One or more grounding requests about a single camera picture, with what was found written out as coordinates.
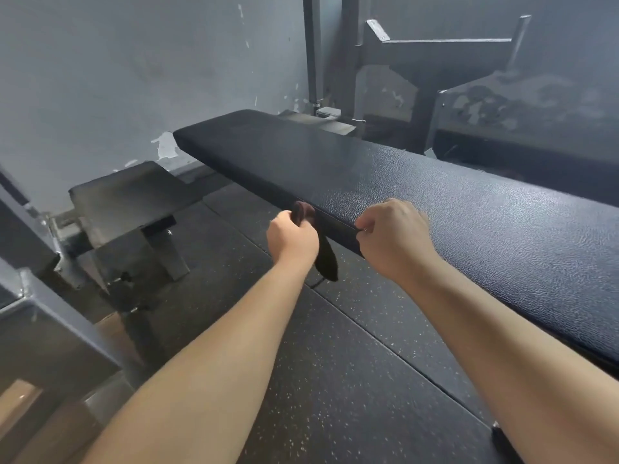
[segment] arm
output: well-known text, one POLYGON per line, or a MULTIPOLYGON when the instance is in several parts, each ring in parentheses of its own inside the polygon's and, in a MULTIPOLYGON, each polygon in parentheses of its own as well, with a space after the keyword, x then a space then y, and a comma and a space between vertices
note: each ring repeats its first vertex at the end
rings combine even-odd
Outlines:
POLYGON ((84 464, 236 462, 318 235, 283 211, 267 232, 274 266, 224 316, 148 380, 114 417, 84 464))
POLYGON ((527 464, 619 462, 619 382, 439 257, 410 202, 369 207, 357 227, 368 262, 421 308, 527 464))

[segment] wrist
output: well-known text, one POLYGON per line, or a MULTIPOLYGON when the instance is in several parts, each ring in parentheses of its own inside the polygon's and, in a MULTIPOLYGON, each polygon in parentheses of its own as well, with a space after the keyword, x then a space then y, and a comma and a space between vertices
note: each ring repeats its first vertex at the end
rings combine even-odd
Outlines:
POLYGON ((451 267, 437 252, 426 257, 407 256, 394 281, 407 292, 418 291, 444 278, 447 266, 451 267))
POLYGON ((314 261, 304 260, 302 257, 282 256, 275 262, 274 267, 285 272, 302 275, 303 278, 309 273, 314 261))

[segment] wall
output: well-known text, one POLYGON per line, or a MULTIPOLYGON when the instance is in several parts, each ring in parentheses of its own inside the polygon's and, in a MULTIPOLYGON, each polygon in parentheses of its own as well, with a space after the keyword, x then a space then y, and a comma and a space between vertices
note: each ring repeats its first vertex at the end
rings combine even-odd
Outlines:
POLYGON ((0 58, 0 163, 47 211, 130 163, 189 163, 166 131, 307 98, 302 0, 1 0, 0 58))

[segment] black bench pad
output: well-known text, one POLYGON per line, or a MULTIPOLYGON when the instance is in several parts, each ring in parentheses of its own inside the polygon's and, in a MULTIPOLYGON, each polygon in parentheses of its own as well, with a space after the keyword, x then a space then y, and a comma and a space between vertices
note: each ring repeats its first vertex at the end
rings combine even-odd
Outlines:
POLYGON ((364 208, 414 202, 448 262, 565 342, 619 364, 619 209, 256 111, 174 137, 280 208, 311 203, 327 236, 357 253, 364 208))

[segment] forearm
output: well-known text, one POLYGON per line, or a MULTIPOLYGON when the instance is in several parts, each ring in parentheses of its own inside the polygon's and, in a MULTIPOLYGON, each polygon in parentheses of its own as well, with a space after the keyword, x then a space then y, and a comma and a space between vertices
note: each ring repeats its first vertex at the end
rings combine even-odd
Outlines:
POLYGON ((442 260, 415 267, 400 285, 527 463, 618 461, 614 379, 442 260))
POLYGON ((308 270, 276 264, 137 391, 85 462, 236 462, 308 270))

